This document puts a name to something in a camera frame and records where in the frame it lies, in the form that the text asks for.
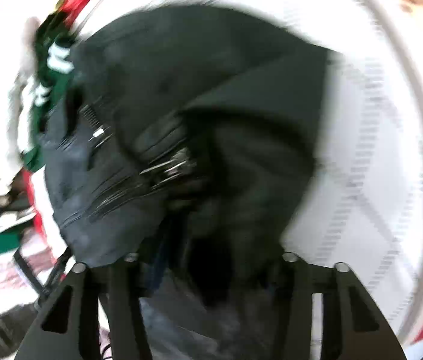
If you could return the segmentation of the black leather jacket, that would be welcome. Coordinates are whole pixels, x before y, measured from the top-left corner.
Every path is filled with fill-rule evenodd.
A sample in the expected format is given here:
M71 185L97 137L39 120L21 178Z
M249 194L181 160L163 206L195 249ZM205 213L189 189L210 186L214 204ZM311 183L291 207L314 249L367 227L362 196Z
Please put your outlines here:
M315 173L336 57L206 5L75 38L46 187L77 261L138 254L155 359L270 358L281 239Z

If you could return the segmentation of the green striped sweater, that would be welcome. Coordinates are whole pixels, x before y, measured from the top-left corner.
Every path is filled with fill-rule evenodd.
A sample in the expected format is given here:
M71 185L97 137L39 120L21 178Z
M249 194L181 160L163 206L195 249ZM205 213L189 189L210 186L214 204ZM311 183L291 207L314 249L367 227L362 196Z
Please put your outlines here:
M44 169L49 175L62 157L74 42L68 15L59 10L0 41L0 218L9 223L18 219L11 205L19 194L12 186L18 174Z

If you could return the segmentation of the white patterned mat cloth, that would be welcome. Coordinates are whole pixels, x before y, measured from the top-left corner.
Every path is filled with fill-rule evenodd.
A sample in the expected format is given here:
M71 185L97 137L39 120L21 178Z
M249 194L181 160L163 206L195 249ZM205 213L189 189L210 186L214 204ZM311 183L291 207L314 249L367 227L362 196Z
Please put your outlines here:
M256 14L340 54L320 170L284 242L307 260L349 263L409 359L423 359L423 0L91 0L73 27L212 2Z

